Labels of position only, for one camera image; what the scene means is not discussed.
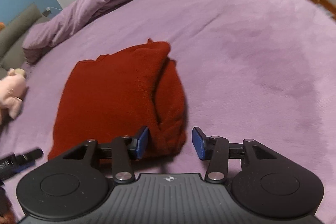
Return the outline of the person's left hand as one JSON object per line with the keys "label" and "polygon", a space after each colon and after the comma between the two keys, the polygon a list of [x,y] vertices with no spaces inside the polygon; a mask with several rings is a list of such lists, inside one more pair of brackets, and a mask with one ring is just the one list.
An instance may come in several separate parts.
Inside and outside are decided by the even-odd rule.
{"label": "person's left hand", "polygon": [[11,203],[3,188],[1,188],[1,223],[15,223],[15,217],[11,211]]}

